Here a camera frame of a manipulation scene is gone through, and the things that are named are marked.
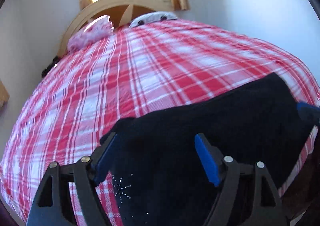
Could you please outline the wooden arched headboard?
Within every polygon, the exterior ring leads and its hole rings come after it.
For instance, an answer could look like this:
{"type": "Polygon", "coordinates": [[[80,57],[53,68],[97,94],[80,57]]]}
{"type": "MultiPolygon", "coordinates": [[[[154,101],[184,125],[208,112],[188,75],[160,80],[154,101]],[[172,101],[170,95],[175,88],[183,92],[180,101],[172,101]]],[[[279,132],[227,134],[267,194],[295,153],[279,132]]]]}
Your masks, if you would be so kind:
{"type": "Polygon", "coordinates": [[[170,0],[98,0],[84,8],[70,23],[62,36],[57,56],[61,58],[66,54],[71,36],[91,19],[108,15],[114,27],[118,28],[146,13],[173,10],[170,0]]]}

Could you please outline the red plaid bed cover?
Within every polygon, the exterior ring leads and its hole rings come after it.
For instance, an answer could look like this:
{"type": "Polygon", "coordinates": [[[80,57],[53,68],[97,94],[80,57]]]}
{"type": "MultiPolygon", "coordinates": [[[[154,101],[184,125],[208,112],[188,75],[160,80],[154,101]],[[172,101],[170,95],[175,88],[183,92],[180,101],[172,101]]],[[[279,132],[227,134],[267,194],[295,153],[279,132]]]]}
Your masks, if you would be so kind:
{"type": "Polygon", "coordinates": [[[90,154],[118,119],[204,101],[275,72],[319,104],[297,57],[266,41],[188,20],[124,27],[67,54],[25,101],[1,161],[1,193],[25,221],[48,165],[90,154]]]}

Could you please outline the black pants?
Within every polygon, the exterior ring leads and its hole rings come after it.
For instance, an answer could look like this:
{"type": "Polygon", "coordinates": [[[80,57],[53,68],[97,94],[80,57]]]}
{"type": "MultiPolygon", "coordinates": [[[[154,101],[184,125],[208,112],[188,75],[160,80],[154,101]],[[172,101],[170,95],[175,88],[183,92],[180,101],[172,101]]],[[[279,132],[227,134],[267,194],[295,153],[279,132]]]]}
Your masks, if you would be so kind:
{"type": "Polygon", "coordinates": [[[203,225],[223,184],[223,159],[263,162],[276,188],[312,131],[272,73],[204,102],[118,120],[111,150],[123,225],[203,225]]]}

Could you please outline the pink floral pillow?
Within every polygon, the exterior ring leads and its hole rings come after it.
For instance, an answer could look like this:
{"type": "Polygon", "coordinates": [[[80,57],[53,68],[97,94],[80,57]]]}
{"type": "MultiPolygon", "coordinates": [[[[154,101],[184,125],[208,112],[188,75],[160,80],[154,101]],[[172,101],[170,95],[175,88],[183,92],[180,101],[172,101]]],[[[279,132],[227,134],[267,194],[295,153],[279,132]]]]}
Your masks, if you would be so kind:
{"type": "Polygon", "coordinates": [[[113,35],[113,33],[114,25],[110,20],[110,16],[103,15],[70,37],[67,43],[67,52],[75,53],[88,45],[113,35]]]}

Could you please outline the white black patterned pillow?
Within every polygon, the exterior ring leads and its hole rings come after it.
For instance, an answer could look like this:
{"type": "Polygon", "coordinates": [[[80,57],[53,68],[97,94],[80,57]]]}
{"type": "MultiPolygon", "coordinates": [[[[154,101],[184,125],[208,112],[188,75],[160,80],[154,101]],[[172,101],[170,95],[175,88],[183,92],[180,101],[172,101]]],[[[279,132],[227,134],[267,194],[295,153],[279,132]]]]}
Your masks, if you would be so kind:
{"type": "Polygon", "coordinates": [[[130,28],[134,28],[140,25],[146,25],[158,21],[165,21],[165,20],[177,20],[178,17],[176,14],[172,12],[165,12],[165,11],[157,11],[151,12],[144,15],[141,15],[131,21],[130,28]]]}

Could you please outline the yellow curtain left window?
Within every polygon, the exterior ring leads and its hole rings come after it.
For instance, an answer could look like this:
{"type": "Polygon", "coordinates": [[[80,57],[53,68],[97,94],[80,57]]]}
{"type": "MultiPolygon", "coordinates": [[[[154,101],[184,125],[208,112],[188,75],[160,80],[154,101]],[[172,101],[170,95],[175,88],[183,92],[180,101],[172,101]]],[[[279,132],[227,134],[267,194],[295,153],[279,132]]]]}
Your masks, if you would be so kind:
{"type": "Polygon", "coordinates": [[[0,80],[0,108],[2,108],[8,102],[9,98],[9,93],[0,80]]]}

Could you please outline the dark item beside bed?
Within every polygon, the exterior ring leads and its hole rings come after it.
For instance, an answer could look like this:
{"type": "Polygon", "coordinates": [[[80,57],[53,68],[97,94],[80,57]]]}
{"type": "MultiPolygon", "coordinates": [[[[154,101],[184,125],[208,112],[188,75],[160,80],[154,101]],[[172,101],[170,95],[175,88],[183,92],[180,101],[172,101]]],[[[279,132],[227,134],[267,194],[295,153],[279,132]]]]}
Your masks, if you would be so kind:
{"type": "Polygon", "coordinates": [[[44,78],[48,72],[56,66],[56,64],[61,60],[60,57],[55,56],[54,59],[52,60],[52,62],[42,71],[41,73],[41,78],[44,78]]]}

